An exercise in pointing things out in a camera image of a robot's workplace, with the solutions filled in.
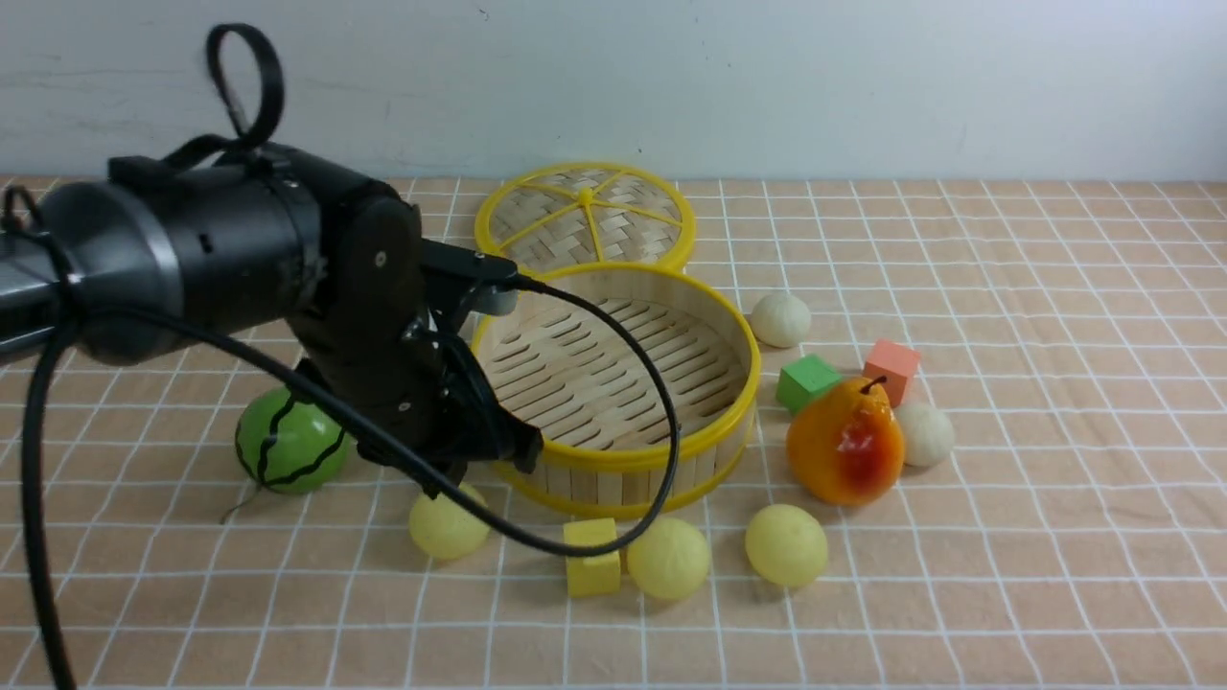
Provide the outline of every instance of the toy fruit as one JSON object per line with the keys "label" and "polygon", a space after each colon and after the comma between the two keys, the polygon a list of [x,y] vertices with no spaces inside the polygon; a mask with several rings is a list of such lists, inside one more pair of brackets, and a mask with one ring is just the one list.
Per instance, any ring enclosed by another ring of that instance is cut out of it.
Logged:
{"label": "toy fruit", "polygon": [[907,453],[903,462],[917,468],[931,468],[955,451],[955,426],[945,413],[928,403],[904,403],[894,409]]}
{"label": "toy fruit", "polygon": [[812,319],[810,306],[799,297],[772,292],[750,312],[750,328],[767,345],[791,347],[809,335]]}
{"label": "toy fruit", "polygon": [[810,403],[788,428],[788,464],[820,501],[863,506],[903,471],[903,432],[885,376],[850,378]]}
{"label": "toy fruit", "polygon": [[252,400],[234,428],[243,471],[277,494],[309,494],[345,467],[345,431],[290,389],[274,388]]}
{"label": "toy fruit", "polygon": [[660,517],[626,549],[626,570],[636,586],[656,599],[685,599],[707,581],[712,549],[688,522]]}
{"label": "toy fruit", "polygon": [[[460,490],[482,506],[486,498],[466,481]],[[486,541],[490,525],[474,517],[445,495],[418,495],[409,511],[409,537],[427,556],[450,561],[467,556]]]}
{"label": "toy fruit", "polygon": [[827,570],[827,534],[796,506],[767,506],[746,527],[746,557],[763,580],[804,587]]}

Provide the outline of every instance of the black cable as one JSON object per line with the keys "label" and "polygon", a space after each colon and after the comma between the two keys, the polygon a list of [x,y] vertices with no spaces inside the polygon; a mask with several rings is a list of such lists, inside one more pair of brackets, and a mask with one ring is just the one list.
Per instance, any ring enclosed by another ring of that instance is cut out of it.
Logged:
{"label": "black cable", "polygon": [[76,688],[69,664],[60,619],[55,610],[50,564],[47,557],[47,532],[43,522],[43,417],[55,367],[72,346],[80,330],[76,319],[60,322],[29,377],[26,414],[21,425],[21,518],[26,541],[26,564],[34,598],[34,619],[43,632],[43,647],[52,680],[61,690]]}
{"label": "black cable", "polygon": [[[48,242],[54,243],[54,239],[49,236],[47,236],[47,239]],[[665,471],[660,483],[660,490],[644,517],[625,534],[606,544],[575,546],[557,543],[537,537],[536,534],[526,532],[518,525],[504,521],[502,517],[471,498],[467,494],[452,484],[445,475],[422,459],[417,453],[405,447],[387,431],[367,420],[361,413],[351,408],[344,400],[336,398],[307,377],[296,373],[290,367],[286,367],[264,352],[260,352],[250,345],[240,343],[228,335],[211,333],[183,319],[135,307],[91,308],[81,312],[79,316],[69,316],[58,322],[52,333],[50,343],[39,356],[38,363],[34,367],[34,374],[31,377],[26,399],[26,410],[22,421],[21,447],[22,523],[25,529],[29,583],[34,598],[36,619],[38,620],[39,630],[42,631],[43,647],[47,653],[52,678],[55,680],[55,686],[61,690],[74,690],[76,688],[75,681],[72,680],[72,669],[69,663],[63,630],[60,629],[59,616],[55,609],[50,566],[47,556],[42,486],[42,432],[47,399],[55,368],[59,365],[60,359],[64,356],[64,352],[67,351],[67,349],[71,347],[72,343],[76,340],[76,335],[83,327],[83,322],[88,319],[126,317],[135,320],[142,320],[173,330],[179,335],[190,338],[195,341],[211,345],[212,347],[222,350],[223,352],[264,370],[291,390],[306,395],[325,414],[337,421],[337,424],[340,424],[344,428],[355,433],[355,436],[367,441],[374,441],[377,444],[383,446],[387,451],[400,455],[410,463],[420,465],[420,470],[438,484],[442,494],[447,495],[477,519],[504,534],[508,539],[524,544],[525,546],[563,557],[588,557],[600,556],[620,550],[642,535],[664,510],[674,478],[677,474],[677,464],[681,452],[681,425],[677,421],[677,413],[674,409],[671,398],[669,397],[669,389],[665,384],[664,377],[661,377],[659,370],[652,362],[652,357],[648,352],[634,339],[634,336],[631,335],[626,327],[620,324],[616,319],[614,319],[614,317],[609,316],[600,307],[596,307],[591,302],[588,302],[575,295],[571,295],[529,277],[520,276],[519,280],[515,281],[514,287],[556,297],[594,314],[598,319],[612,328],[626,340],[631,350],[634,351],[647,367],[648,374],[652,377],[652,381],[660,394],[661,405],[665,409],[665,417],[669,420],[669,458],[665,463]]]}

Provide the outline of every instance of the yellow cube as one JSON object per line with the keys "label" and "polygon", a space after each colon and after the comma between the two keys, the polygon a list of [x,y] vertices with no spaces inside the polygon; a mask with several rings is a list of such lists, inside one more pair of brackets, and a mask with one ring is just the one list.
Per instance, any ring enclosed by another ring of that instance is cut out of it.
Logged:
{"label": "yellow cube", "polygon": [[[572,546],[598,546],[617,539],[614,518],[568,522],[562,525],[562,540]],[[622,555],[567,559],[567,594],[591,597],[612,594],[622,587]]]}

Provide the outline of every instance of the green cube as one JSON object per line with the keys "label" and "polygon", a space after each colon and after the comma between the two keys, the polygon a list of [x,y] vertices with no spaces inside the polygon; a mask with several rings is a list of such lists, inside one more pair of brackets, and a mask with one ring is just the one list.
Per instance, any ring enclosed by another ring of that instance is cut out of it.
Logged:
{"label": "green cube", "polygon": [[775,399],[791,415],[817,400],[839,383],[843,376],[817,355],[806,355],[779,370]]}

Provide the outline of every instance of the foam block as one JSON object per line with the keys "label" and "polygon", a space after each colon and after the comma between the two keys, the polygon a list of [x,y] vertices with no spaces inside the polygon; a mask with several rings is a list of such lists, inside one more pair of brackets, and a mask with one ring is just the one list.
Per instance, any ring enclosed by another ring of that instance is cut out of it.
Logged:
{"label": "foam block", "polygon": [[839,383],[843,376],[817,355],[806,355],[779,370],[775,400],[796,415]]}
{"label": "foam block", "polygon": [[892,408],[898,408],[912,386],[912,378],[920,368],[920,352],[910,347],[881,339],[865,360],[865,378],[886,377],[882,388],[891,400]]}
{"label": "foam block", "polygon": [[[562,525],[562,540],[573,546],[599,546],[617,539],[614,518],[568,522]],[[612,594],[622,586],[622,555],[567,559],[567,594],[591,597]]]}

